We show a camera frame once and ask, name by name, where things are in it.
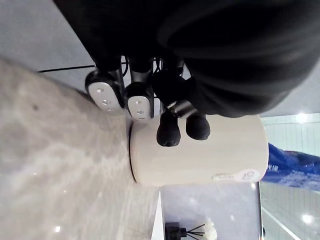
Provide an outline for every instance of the black object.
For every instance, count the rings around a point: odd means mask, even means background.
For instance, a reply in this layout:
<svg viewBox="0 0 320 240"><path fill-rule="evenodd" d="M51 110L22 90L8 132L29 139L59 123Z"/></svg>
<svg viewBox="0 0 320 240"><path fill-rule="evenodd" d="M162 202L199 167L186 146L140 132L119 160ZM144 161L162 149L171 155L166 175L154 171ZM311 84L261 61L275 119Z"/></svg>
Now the black object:
<svg viewBox="0 0 320 240"><path fill-rule="evenodd" d="M180 228L179 222L167 222L164 226L165 240L181 240L187 236L187 230Z"/></svg>
<svg viewBox="0 0 320 240"><path fill-rule="evenodd" d="M160 117L160 125L156 132L156 141L163 147L174 147L180 142L181 134L178 119L167 109Z"/></svg>
<svg viewBox="0 0 320 240"><path fill-rule="evenodd" d="M186 99L185 81L174 69L164 69L152 76L151 85L156 96L165 106L168 106L173 102Z"/></svg>
<svg viewBox="0 0 320 240"><path fill-rule="evenodd" d="M186 134L195 140L206 140L210 135L210 125L206 115L195 113L186 119Z"/></svg>

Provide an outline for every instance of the tabletop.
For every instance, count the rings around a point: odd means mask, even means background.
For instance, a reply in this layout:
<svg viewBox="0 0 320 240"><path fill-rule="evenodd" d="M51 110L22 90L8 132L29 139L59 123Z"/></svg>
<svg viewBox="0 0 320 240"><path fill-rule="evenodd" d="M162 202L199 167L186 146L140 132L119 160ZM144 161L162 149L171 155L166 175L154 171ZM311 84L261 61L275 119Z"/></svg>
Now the tabletop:
<svg viewBox="0 0 320 240"><path fill-rule="evenodd" d="M0 76L0 239L151 239L159 189L132 177L124 115L9 61Z"/></svg>

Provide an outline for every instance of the gray marble surface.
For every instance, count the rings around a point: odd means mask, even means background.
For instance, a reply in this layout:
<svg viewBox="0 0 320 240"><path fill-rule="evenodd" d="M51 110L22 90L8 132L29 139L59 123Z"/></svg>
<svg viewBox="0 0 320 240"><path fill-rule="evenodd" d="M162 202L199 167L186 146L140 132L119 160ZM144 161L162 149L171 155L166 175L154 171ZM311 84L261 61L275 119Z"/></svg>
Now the gray marble surface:
<svg viewBox="0 0 320 240"><path fill-rule="evenodd" d="M0 239L149 240L159 189L132 178L125 117L0 60Z"/></svg>

